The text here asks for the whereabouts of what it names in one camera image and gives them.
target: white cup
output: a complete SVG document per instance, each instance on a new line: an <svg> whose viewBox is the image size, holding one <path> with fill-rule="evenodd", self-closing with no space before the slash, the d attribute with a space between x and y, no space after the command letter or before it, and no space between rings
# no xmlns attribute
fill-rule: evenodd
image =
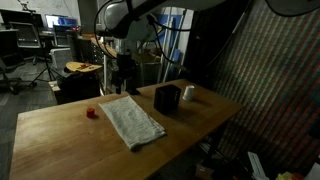
<svg viewBox="0 0 320 180"><path fill-rule="evenodd" d="M191 101L193 99L194 95L194 86L189 85L186 87L186 90L184 91L183 99L186 101Z"/></svg>

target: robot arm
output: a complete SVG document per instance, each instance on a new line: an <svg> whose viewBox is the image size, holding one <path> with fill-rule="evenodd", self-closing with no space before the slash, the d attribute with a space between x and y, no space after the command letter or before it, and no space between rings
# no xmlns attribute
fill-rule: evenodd
<svg viewBox="0 0 320 180"><path fill-rule="evenodd" d="M118 39L141 40L153 31L146 15L163 7L181 7L200 11L214 7L224 0L125 0L106 8L106 28Z"/></svg>

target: wooden table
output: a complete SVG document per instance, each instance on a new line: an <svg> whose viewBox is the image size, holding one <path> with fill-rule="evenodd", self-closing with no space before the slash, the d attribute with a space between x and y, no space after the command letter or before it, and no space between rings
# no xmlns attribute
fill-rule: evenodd
<svg viewBox="0 0 320 180"><path fill-rule="evenodd" d="M182 89L177 112L153 108L156 87ZM242 106L195 85L194 101L182 100L186 80L140 88L132 98L160 123L167 136L131 152L98 103L128 96L111 94L18 115L11 179L145 179L219 127ZM96 109L96 119L86 109Z"/></svg>

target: floor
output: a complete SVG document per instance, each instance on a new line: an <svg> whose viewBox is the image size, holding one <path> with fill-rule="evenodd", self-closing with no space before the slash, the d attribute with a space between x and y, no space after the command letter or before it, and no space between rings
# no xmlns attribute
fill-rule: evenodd
<svg viewBox="0 0 320 180"><path fill-rule="evenodd" d="M21 77L23 80L33 80L44 68L45 63L43 62L38 62L36 65L28 62L26 65L19 67L14 73L11 73L9 77ZM47 71L45 71L41 78L48 80ZM35 87L26 87L27 85L28 83L19 84L19 94L12 95L3 84L0 84L1 180L9 179L18 113L56 105L47 82L37 81L37 86ZM172 163L163 167L154 176L154 179L187 179L188 169L200 162L204 155L204 152L198 146L195 146L176 158Z"/></svg>

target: red object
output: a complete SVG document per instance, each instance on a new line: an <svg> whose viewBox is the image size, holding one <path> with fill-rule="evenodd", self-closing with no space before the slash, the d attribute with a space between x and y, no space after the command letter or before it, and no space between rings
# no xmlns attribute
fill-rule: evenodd
<svg viewBox="0 0 320 180"><path fill-rule="evenodd" d="M88 118L93 118L94 117L94 109L93 108L88 108L87 109L87 117Z"/></svg>

